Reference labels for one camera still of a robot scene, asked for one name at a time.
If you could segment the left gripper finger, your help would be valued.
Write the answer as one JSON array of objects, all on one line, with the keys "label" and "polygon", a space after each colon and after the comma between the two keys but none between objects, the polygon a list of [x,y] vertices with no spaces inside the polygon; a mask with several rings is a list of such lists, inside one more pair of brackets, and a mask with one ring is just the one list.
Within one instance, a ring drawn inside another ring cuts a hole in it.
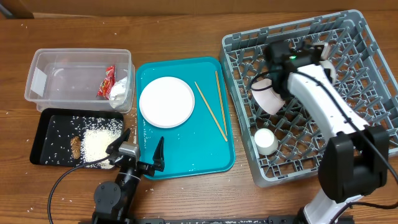
[{"label": "left gripper finger", "polygon": [[120,135],[117,139],[115,139],[107,148],[106,148],[106,153],[107,154],[112,154],[114,152],[118,152],[120,146],[122,143],[127,142],[130,136],[131,130],[127,128],[125,132]]},{"label": "left gripper finger", "polygon": [[162,136],[158,142],[158,145],[154,151],[153,155],[153,166],[157,171],[164,171],[165,162],[164,162],[164,137]]}]

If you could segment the pile of rice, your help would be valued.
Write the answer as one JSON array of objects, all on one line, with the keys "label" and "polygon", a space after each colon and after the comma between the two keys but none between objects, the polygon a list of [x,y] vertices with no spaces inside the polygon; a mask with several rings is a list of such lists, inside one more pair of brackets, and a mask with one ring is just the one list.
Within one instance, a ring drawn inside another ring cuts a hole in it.
[{"label": "pile of rice", "polygon": [[121,130],[89,129],[81,142],[81,152],[85,162],[93,162],[108,156],[107,147],[121,135]]}]

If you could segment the grey bowl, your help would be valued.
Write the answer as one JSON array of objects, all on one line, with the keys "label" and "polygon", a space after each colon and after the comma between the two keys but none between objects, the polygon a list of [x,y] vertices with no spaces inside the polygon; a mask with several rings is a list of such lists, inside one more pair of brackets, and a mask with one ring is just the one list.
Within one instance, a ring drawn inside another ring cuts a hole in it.
[{"label": "grey bowl", "polygon": [[336,83],[337,73],[333,64],[329,60],[322,60],[320,61],[320,65],[323,67],[325,75],[330,83],[334,85]]}]

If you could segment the brown food scrap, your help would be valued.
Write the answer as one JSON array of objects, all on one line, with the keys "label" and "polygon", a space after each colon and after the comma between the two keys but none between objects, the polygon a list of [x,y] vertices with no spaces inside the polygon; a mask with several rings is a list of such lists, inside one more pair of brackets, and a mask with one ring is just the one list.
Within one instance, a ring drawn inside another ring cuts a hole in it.
[{"label": "brown food scrap", "polygon": [[70,141],[72,156],[74,159],[80,158],[81,141],[78,136],[75,136]]}]

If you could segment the white plastic wrap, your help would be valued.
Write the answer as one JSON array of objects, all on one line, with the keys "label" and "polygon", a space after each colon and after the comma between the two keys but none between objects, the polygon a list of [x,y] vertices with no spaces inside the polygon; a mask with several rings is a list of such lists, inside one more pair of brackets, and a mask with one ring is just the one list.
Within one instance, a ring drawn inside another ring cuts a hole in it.
[{"label": "white plastic wrap", "polygon": [[117,81],[109,94],[109,104],[113,109],[121,107],[127,102],[127,77]]}]

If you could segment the large white plate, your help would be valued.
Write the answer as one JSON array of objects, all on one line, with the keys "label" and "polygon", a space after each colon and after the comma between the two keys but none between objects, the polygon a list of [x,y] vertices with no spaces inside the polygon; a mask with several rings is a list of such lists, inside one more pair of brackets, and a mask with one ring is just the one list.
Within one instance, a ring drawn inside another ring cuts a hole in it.
[{"label": "large white plate", "polygon": [[143,118],[158,128],[180,126],[191,116],[195,96],[190,86],[175,77],[161,77],[151,81],[139,97]]}]

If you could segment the red foil snack wrapper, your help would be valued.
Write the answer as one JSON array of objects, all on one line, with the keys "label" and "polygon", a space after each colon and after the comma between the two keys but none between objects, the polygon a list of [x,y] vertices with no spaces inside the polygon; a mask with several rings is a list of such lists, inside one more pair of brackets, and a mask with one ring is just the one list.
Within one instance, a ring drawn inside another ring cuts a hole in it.
[{"label": "red foil snack wrapper", "polygon": [[106,69],[105,78],[101,82],[96,96],[102,96],[103,98],[105,98],[107,100],[109,99],[111,89],[114,86],[114,84],[116,83],[115,73],[116,73],[115,65],[112,65]]}]

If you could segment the small pink bowl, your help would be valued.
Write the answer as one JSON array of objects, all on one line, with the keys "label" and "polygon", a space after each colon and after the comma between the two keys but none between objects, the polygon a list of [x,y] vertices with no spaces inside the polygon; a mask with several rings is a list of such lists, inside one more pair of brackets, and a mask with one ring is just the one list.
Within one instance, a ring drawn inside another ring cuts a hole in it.
[{"label": "small pink bowl", "polygon": [[268,114],[275,115],[285,101],[272,88],[272,81],[268,78],[253,83],[252,96],[256,103]]}]

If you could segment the white cup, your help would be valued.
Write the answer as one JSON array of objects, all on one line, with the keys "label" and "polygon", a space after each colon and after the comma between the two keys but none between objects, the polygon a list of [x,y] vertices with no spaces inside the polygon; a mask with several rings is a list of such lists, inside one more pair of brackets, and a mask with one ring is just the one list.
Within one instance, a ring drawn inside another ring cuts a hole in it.
[{"label": "white cup", "polygon": [[278,148],[278,140],[275,134],[267,128],[261,128],[255,132],[254,142],[258,153],[263,156],[273,154]]}]

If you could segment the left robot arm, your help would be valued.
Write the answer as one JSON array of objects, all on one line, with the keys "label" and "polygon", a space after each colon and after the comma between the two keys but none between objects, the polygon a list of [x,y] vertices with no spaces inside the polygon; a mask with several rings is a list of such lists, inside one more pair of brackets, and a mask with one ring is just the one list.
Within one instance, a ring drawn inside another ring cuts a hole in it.
[{"label": "left robot arm", "polygon": [[97,186],[92,223],[137,223],[129,211],[141,176],[154,176],[155,172],[164,170],[164,137],[159,139],[153,163],[150,164],[140,160],[139,146],[127,141],[130,132],[127,129],[106,148],[109,163],[118,167],[119,172],[115,181],[103,182]]}]

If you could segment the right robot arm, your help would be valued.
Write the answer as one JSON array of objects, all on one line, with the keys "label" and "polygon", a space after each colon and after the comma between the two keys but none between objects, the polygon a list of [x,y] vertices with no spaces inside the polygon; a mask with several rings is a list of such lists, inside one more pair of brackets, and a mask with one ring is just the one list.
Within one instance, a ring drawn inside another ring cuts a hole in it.
[{"label": "right robot arm", "polygon": [[336,70],[325,42],[293,49],[277,41],[265,47],[272,90],[285,99],[296,97],[325,139],[318,166],[321,185],[316,197],[297,215],[297,223],[335,223],[361,198],[385,186],[396,174],[388,162],[389,135],[370,126],[335,90]]}]

